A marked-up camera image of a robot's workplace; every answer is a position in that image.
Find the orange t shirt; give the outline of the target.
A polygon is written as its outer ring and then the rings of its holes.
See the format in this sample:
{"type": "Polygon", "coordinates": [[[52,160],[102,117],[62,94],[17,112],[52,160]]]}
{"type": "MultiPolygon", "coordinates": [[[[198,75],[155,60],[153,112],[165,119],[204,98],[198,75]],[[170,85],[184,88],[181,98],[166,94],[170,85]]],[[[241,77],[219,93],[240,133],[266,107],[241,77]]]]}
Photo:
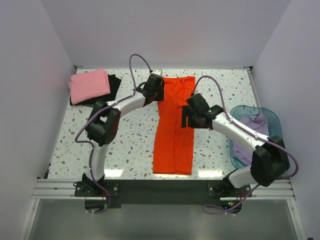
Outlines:
{"type": "Polygon", "coordinates": [[[193,167],[194,129],[182,127],[183,107],[196,78],[164,79],[164,100],[158,102],[159,121],[153,148],[153,173],[190,175],[193,167]]]}

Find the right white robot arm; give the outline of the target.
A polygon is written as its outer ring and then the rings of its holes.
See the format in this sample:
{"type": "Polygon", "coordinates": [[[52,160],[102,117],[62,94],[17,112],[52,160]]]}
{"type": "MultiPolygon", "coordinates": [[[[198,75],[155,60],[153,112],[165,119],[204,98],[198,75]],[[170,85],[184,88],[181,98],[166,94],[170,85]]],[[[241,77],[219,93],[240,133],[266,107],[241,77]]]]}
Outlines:
{"type": "Polygon", "coordinates": [[[223,178],[222,189],[227,196],[235,196],[242,187],[250,184],[268,187],[290,168],[281,137],[269,137],[254,131],[231,117],[223,106],[209,106],[201,94],[186,100],[181,126],[219,132],[252,155],[250,166],[236,169],[223,178]]]}

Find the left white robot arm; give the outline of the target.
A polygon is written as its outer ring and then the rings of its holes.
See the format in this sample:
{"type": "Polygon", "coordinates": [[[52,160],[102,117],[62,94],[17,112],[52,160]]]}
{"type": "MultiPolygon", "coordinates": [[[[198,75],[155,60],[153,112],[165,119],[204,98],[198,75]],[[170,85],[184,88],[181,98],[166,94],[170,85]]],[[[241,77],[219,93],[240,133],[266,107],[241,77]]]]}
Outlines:
{"type": "Polygon", "coordinates": [[[84,174],[90,179],[86,191],[92,196],[99,196],[104,190],[104,164],[107,149],[117,135],[120,119],[126,114],[143,108],[152,102],[164,100],[165,81],[162,76],[151,73],[146,82],[141,83],[133,94],[109,101],[98,101],[93,107],[85,131],[92,151],[89,157],[88,171],[84,174]]]}

